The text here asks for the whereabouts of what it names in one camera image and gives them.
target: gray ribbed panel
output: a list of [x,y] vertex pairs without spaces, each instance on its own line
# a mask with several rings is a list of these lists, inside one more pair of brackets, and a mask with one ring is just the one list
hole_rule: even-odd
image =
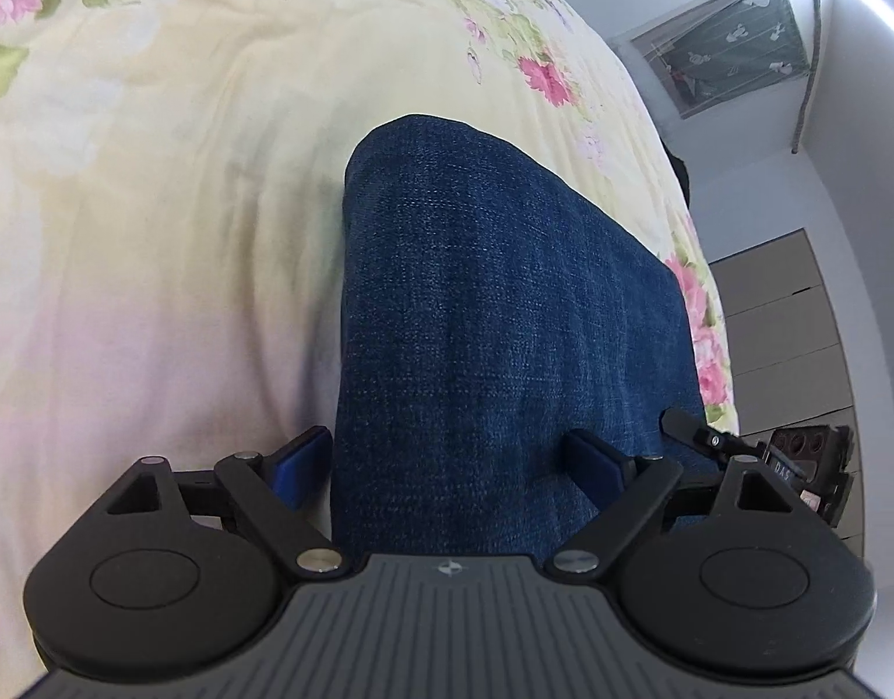
[[302,586],[272,632],[190,679],[99,685],[57,673],[26,699],[871,699],[845,674],[788,688],[683,673],[638,645],[602,592],[548,581],[526,557],[374,555]]

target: denim fabric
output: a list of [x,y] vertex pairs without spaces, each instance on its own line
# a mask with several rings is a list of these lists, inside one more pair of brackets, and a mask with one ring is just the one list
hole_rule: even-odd
[[463,123],[357,146],[343,198],[334,539],[352,555],[532,553],[595,515],[568,429],[711,464],[660,436],[703,417],[677,280],[557,176]]

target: gray cabinet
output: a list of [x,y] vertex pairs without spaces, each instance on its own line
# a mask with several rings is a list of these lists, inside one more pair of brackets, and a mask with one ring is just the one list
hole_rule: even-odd
[[[745,441],[784,426],[850,426],[858,438],[839,331],[806,233],[798,231],[713,263],[726,314],[735,404]],[[837,534],[864,544],[861,444]]]

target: robotic arm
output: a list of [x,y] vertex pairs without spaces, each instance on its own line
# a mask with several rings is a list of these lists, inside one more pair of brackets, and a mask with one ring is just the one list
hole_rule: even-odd
[[847,670],[873,580],[828,527],[847,434],[756,448],[676,410],[661,429],[722,471],[566,434],[600,514],[541,564],[348,559],[301,513],[329,473],[327,429],[212,471],[143,457],[29,576],[49,672],[24,697],[875,697]]

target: yellow fabric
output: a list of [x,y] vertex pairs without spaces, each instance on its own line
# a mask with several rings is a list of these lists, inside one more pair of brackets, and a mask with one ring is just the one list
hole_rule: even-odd
[[562,1],[0,0],[0,699],[43,669],[26,574],[136,458],[333,424],[343,169],[413,112],[508,140],[669,263],[736,429],[677,180]]

